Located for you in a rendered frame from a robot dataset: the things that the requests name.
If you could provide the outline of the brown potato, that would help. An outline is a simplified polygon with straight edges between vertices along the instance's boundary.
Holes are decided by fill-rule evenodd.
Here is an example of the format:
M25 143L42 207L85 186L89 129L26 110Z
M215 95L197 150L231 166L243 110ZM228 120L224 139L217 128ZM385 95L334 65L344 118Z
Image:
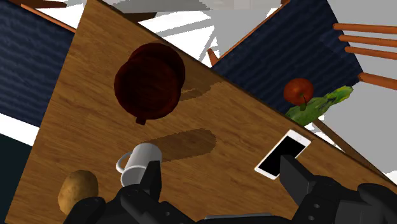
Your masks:
M75 205L82 199L96 197L99 194L98 181L90 171L77 170L64 180L59 195L60 210L68 215Z

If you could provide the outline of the red apple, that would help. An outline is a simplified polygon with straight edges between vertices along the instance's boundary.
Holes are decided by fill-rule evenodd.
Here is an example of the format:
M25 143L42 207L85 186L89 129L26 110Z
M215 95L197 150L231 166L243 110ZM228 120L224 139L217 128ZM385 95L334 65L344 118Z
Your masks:
M307 104L313 95L314 86L305 78L295 78L289 81L283 91L284 99L296 106Z

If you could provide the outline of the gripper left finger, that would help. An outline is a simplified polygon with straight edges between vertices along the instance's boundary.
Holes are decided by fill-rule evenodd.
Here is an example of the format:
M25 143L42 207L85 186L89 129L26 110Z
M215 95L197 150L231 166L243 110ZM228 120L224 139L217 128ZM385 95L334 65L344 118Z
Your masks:
M150 161L139 184L124 186L113 200L89 197L75 203L63 224L196 224L170 203L159 202L159 161Z

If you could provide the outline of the white mug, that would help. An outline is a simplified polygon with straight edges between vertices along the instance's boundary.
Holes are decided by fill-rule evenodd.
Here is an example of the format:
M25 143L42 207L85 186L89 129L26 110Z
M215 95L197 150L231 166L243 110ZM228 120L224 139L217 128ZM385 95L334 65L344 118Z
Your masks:
M162 161L160 148L151 143L138 144L116 163L122 186L139 184L150 161Z

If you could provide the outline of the wooden table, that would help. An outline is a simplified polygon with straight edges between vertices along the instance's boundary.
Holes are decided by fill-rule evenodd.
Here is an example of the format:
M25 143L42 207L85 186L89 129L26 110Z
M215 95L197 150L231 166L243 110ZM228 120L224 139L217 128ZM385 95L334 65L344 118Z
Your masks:
M260 212L291 218L296 204L280 182L254 170L288 130L310 139L298 159L312 173L350 189L377 183L397 193L397 185L384 176L186 53L181 53L183 88L194 95L165 118L137 124L116 100L114 78L136 48L157 40L99 0L87 1L8 211L8 224L62 224L59 190L67 175L80 169L93 172L100 195L112 199L121 186L117 160L146 141L157 143L165 157L161 198L194 220Z

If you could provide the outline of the wooden chair dark blue seat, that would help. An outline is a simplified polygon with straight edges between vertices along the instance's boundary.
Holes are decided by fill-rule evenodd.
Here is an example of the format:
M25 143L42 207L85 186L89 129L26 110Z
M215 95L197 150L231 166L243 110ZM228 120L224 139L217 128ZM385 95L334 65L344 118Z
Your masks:
M0 0L0 113L40 126L74 34Z
M358 83L362 68L345 52L342 31L327 0L290 0L212 69L269 107L285 114L291 103L283 97L286 84L306 78L314 96Z

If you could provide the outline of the green leafy vegetable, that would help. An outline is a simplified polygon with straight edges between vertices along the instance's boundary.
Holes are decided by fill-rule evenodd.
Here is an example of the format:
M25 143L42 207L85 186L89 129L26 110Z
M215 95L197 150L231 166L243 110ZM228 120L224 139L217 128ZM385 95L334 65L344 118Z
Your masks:
M290 108L286 112L286 116L301 126L306 126L318 119L321 115L335 104L342 102L349 98L353 88L348 86L340 87L323 97L314 97L308 103L304 111L300 106Z

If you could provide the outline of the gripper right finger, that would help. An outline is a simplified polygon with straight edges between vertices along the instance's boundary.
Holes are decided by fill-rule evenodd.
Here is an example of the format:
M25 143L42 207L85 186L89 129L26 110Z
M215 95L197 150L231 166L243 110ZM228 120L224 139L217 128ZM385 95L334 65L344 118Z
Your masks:
M279 180L298 205L292 224L397 224L397 194L383 185L350 190L290 155L281 157Z

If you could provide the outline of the white smartphone black screen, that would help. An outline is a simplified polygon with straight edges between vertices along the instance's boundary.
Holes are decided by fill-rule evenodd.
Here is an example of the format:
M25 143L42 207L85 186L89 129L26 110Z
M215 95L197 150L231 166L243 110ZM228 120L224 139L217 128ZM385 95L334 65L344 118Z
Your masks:
M264 156L254 170L267 178L276 179L280 175L282 155L299 156L311 140L294 130L288 130L279 142Z

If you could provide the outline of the dark red round pot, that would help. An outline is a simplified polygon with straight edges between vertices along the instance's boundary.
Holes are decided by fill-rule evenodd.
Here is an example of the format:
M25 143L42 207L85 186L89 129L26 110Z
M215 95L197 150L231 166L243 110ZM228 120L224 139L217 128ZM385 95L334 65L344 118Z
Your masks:
M170 46L148 43L137 48L115 76L120 106L136 123L163 118L178 105L185 82L183 60Z

